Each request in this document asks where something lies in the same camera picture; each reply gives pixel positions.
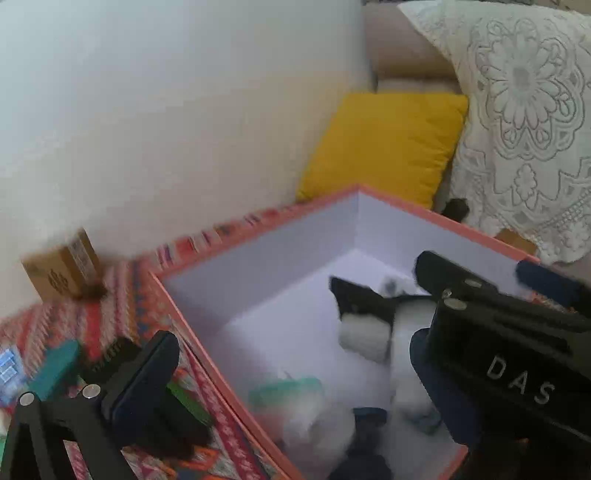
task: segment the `green item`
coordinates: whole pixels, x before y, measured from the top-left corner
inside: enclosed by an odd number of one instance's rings
[[[6,446],[6,437],[0,437],[0,463],[2,463],[2,457],[4,456],[4,447]]]
[[[170,393],[177,397],[177,400],[182,403],[183,407],[185,407],[199,422],[207,427],[212,425],[212,416],[206,412],[199,402],[194,400],[186,390],[182,389],[174,382],[168,383],[167,388],[170,390]]]

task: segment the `white wall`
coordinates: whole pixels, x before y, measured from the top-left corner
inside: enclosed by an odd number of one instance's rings
[[[293,201],[366,88],[361,0],[0,2],[0,315],[36,299],[18,258],[84,226],[132,255]]]

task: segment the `beige sofa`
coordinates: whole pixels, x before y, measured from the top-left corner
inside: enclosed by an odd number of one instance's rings
[[[453,66],[414,29],[395,3],[368,3],[364,10],[367,50],[377,91],[461,93]],[[435,195],[436,212],[445,206],[451,167],[450,162]],[[591,254],[556,267],[591,284]]]

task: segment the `fluffy white material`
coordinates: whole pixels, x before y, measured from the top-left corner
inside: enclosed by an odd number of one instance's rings
[[[402,304],[394,317],[391,346],[392,406],[411,417],[428,415],[433,403],[410,362],[410,340],[416,331],[431,326],[437,304],[416,300]]]
[[[390,325],[373,315],[345,313],[341,318],[339,343],[368,360],[384,363],[390,342]]]

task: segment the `teal object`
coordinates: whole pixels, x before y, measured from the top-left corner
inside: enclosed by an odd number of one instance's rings
[[[58,348],[47,351],[45,363],[28,387],[40,400],[67,394],[77,382],[80,368],[80,344],[68,340]]]

